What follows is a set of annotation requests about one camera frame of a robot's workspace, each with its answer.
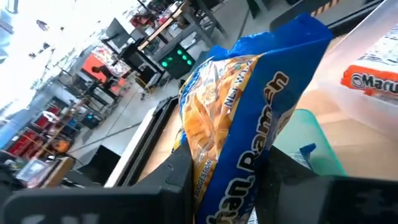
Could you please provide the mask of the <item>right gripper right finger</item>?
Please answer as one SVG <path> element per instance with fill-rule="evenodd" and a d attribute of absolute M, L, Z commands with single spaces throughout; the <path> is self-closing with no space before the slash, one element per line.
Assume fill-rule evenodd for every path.
<path fill-rule="evenodd" d="M 276 147 L 261 169 L 259 224 L 397 223 L 397 182 L 318 175 Z"/>

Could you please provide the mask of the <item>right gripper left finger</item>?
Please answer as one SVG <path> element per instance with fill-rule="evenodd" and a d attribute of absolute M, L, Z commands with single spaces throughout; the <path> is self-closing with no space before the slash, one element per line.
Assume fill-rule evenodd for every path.
<path fill-rule="evenodd" d="M 1 207 L 1 223 L 193 223 L 193 165 L 186 144 L 130 187 L 21 190 Z"/>

